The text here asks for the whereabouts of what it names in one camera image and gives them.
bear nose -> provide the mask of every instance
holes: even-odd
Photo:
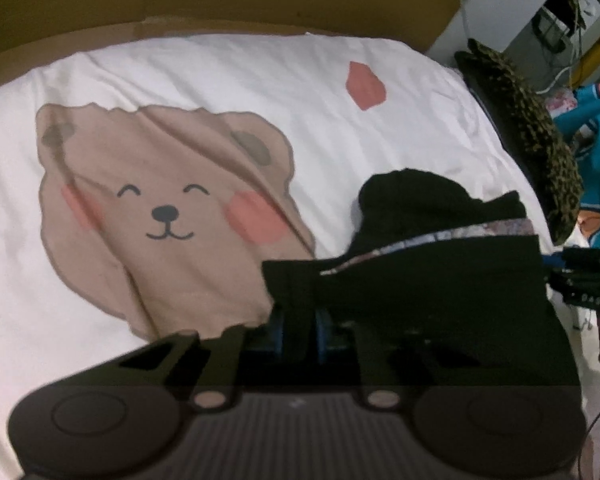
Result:
[[[160,207],[155,207],[154,210],[151,211],[151,216],[158,222],[168,223],[175,222],[176,218],[180,216],[180,213],[173,205],[161,205]]]

white bed sheet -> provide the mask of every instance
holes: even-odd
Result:
[[[367,64],[385,84],[383,104],[362,111],[347,94],[351,61]],[[0,88],[0,479],[20,473],[6,421],[22,396],[143,344],[123,321],[62,284],[40,240],[35,113],[47,103],[91,102],[264,117],[293,147],[290,191],[318,258],[346,250],[362,184],[404,167],[451,178],[485,200],[518,190],[542,250],[553,249],[530,185],[462,79],[404,44],[216,34],[113,46],[33,70]],[[568,309],[557,308],[568,329]],[[575,348],[589,337],[571,335]],[[595,368],[593,354],[591,347],[578,360],[583,370]]]

furry leopard print fabric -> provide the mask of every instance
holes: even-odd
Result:
[[[532,169],[531,185],[542,206],[552,241],[562,245],[576,225],[584,192],[578,166],[540,99],[503,54],[469,40],[473,65],[489,83],[486,91],[507,121],[512,121],[516,162]]]

yellow pole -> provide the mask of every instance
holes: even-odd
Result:
[[[571,74],[570,87],[577,88],[593,74],[600,66],[600,38],[596,43],[582,56],[578,66]]]

bear mouth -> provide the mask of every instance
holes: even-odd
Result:
[[[164,232],[161,235],[152,235],[151,233],[147,233],[147,238],[151,238],[151,240],[166,240],[167,238],[175,238],[176,240],[191,240],[194,237],[195,233],[190,232],[187,235],[180,236],[171,231],[171,223],[168,222],[164,226]]]

